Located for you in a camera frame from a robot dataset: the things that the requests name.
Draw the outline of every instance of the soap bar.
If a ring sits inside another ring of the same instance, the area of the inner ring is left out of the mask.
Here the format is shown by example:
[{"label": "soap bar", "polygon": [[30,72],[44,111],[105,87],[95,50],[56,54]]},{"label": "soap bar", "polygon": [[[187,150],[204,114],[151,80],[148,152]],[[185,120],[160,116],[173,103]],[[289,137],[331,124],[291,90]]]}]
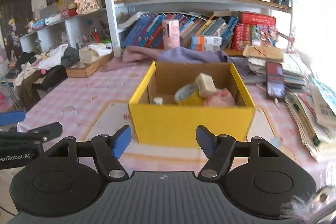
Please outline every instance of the soap bar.
[{"label": "soap bar", "polygon": [[199,90],[199,95],[203,98],[209,98],[217,92],[212,77],[210,75],[200,73],[197,76],[195,82]]}]

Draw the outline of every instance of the wooden tray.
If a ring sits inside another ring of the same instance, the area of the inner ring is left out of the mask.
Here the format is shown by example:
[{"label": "wooden tray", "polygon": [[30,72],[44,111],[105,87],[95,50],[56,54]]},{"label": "wooden tray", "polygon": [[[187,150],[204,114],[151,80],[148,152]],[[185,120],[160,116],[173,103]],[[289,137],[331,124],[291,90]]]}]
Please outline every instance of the wooden tray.
[{"label": "wooden tray", "polygon": [[88,78],[99,70],[103,65],[109,62],[114,57],[113,53],[108,54],[97,60],[92,64],[83,64],[81,62],[76,63],[69,69],[67,69],[67,75],[69,78]]}]

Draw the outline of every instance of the bookshelf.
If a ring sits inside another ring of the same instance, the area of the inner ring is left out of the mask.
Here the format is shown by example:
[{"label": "bookshelf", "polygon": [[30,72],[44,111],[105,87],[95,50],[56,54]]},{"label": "bookshelf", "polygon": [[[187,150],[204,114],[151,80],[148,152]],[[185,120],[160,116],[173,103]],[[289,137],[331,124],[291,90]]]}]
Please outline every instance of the bookshelf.
[{"label": "bookshelf", "polygon": [[261,9],[268,10],[278,10],[285,13],[291,13],[291,7],[266,2],[262,0],[119,0],[115,2],[115,7],[127,7],[127,6],[136,6],[136,5],[154,5],[154,4],[165,4],[165,3],[206,3],[206,4],[236,4],[236,5],[244,5],[250,7],[257,7]]},{"label": "bookshelf", "polygon": [[[210,16],[215,10],[226,9],[262,13],[265,15],[270,15],[272,10],[277,10],[291,14],[290,29],[293,23],[293,7],[261,0],[123,0],[116,2],[114,0],[105,0],[105,3],[115,56],[122,55],[120,40],[124,38],[123,36],[126,33],[126,31],[120,32],[118,30],[118,24],[127,21],[127,19],[137,12],[148,11],[151,14],[166,13],[168,11],[172,13],[195,12]],[[242,56],[242,53],[232,50],[227,50],[226,53],[232,56]]]}]

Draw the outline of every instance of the cardboard box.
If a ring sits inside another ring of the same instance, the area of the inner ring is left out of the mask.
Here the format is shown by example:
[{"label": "cardboard box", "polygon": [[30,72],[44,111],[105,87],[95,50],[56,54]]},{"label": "cardboard box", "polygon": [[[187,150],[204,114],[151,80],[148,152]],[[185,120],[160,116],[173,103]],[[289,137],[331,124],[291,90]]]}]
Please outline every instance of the cardboard box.
[{"label": "cardboard box", "polygon": [[[195,82],[199,73],[212,76],[216,88],[227,88],[234,107],[179,106],[174,95]],[[152,105],[162,97],[163,105]],[[213,134],[228,134],[243,141],[255,105],[235,66],[231,63],[173,64],[153,62],[129,101],[139,143],[156,146],[199,147],[196,128],[202,124]]]},{"label": "cardboard box", "polygon": [[67,69],[67,75],[69,78],[88,78],[108,63],[113,57],[114,55],[111,53],[101,57],[92,64],[76,63]]}]

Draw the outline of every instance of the metal screw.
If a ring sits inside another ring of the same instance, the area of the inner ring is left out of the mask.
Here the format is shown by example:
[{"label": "metal screw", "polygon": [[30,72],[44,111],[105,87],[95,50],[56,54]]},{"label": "metal screw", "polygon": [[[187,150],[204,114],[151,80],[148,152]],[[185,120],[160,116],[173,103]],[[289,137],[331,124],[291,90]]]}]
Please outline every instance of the metal screw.
[{"label": "metal screw", "polygon": [[109,176],[116,179],[122,178],[124,175],[125,172],[119,169],[112,170],[111,172],[109,172]]},{"label": "metal screw", "polygon": [[201,175],[205,178],[214,178],[216,177],[218,174],[215,170],[212,170],[212,169],[206,169],[206,170],[203,170],[201,172]]}]

